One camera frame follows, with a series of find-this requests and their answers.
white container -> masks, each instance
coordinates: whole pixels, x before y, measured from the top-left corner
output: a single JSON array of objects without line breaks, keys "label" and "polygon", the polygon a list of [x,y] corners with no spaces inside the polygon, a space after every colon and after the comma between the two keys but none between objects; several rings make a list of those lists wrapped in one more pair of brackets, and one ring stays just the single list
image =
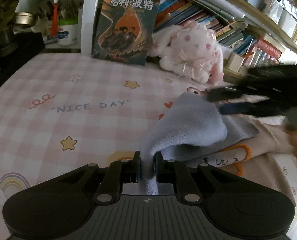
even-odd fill
[{"label": "white container", "polygon": [[281,29],[287,33],[287,35],[292,37],[295,31],[296,24],[297,21],[294,19],[294,17],[287,10],[284,9],[281,14],[278,26],[280,26]]},{"label": "white container", "polygon": [[281,14],[283,11],[283,6],[278,2],[274,1],[272,6],[269,6],[270,0],[265,0],[266,8],[264,9],[264,14],[266,14],[268,17],[270,17],[276,24],[278,24]]},{"label": "white container", "polygon": [[77,44],[77,22],[77,18],[58,21],[57,43],[59,45]]},{"label": "white container", "polygon": [[233,52],[229,57],[226,67],[229,68],[230,70],[238,72],[243,63],[243,60],[244,58],[242,58],[240,55]]}]

plush towel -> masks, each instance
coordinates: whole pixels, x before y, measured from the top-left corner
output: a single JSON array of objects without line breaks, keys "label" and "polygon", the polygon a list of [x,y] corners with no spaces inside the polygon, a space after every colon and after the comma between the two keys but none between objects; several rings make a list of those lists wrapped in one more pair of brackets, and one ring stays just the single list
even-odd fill
[{"label": "plush towel", "polygon": [[221,116],[216,105],[204,96],[183,93],[141,143],[141,193],[159,193],[154,174],[157,151],[164,159],[189,161],[257,134],[246,120]]}]

harry potter book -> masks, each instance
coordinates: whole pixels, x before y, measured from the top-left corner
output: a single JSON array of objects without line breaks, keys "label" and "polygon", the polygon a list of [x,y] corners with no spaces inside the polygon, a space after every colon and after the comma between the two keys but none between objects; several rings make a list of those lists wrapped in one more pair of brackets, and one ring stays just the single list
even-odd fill
[{"label": "harry potter book", "polygon": [[145,65],[160,0],[104,0],[93,56]]}]

yellow star print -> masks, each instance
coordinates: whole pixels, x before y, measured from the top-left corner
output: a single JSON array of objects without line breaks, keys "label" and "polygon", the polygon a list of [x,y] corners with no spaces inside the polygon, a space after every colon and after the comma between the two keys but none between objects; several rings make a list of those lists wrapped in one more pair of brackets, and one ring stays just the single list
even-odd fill
[{"label": "yellow star print", "polygon": [[70,136],[68,136],[65,140],[61,141],[61,144],[63,145],[63,151],[75,150],[76,143],[77,140],[73,140]]},{"label": "yellow star print", "polygon": [[129,87],[131,89],[135,89],[135,88],[139,88],[140,87],[136,81],[133,81],[133,82],[127,81],[124,86],[125,87]]}]

white storage box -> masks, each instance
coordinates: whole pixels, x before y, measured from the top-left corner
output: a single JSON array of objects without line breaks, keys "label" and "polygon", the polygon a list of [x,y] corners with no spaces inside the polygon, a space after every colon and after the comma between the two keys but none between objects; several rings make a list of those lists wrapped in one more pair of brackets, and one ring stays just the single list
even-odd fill
[{"label": "white storage box", "polygon": [[294,19],[294,17],[287,10],[283,9],[281,18],[278,23],[281,29],[284,30],[287,33],[287,35],[292,37],[296,24],[297,21]]}]

